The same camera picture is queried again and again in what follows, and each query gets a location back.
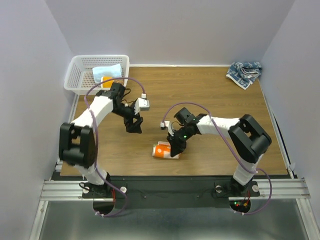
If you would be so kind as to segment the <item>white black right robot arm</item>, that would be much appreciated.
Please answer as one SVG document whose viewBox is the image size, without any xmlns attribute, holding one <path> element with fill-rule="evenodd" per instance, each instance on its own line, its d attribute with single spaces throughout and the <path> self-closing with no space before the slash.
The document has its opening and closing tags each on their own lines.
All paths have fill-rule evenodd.
<svg viewBox="0 0 320 240">
<path fill-rule="evenodd" d="M 240 118 L 220 118 L 200 113 L 197 116 L 187 108 L 178 111 L 174 118 L 181 128 L 173 129 L 170 121 L 163 120 L 161 129 L 167 129 L 170 156 L 175 157 L 187 147 L 187 140 L 195 135 L 219 135 L 238 162 L 230 180 L 231 192 L 242 195 L 257 172 L 257 165 L 272 143 L 269 134 L 249 114 Z"/>
</svg>

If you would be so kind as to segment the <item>orange white fox towel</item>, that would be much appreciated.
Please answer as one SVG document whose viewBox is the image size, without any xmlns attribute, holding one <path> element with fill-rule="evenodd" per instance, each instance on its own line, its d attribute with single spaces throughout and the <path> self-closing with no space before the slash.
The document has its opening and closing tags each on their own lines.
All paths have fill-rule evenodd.
<svg viewBox="0 0 320 240">
<path fill-rule="evenodd" d="M 159 141 L 153 145 L 152 156 L 160 159 L 179 159 L 180 154 L 171 156 L 171 145 L 167 141 Z"/>
</svg>

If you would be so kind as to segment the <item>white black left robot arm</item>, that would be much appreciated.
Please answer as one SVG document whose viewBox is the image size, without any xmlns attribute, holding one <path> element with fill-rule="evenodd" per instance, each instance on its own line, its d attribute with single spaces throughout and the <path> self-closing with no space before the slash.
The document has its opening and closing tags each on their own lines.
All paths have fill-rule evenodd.
<svg viewBox="0 0 320 240">
<path fill-rule="evenodd" d="M 97 163 L 99 124 L 108 114 L 113 113 L 123 118 L 128 133 L 141 134 L 143 117 L 140 111 L 149 107 L 144 91 L 132 104 L 123 103 L 125 91 L 124 85 L 112 79 L 109 90 L 99 90 L 93 102 L 87 104 L 86 110 L 75 120 L 64 122 L 59 130 L 59 159 L 78 169 L 87 179 L 87 184 L 79 185 L 83 190 L 100 197 L 113 194 L 115 187 L 111 185 L 109 173 L 100 169 Z"/>
</svg>

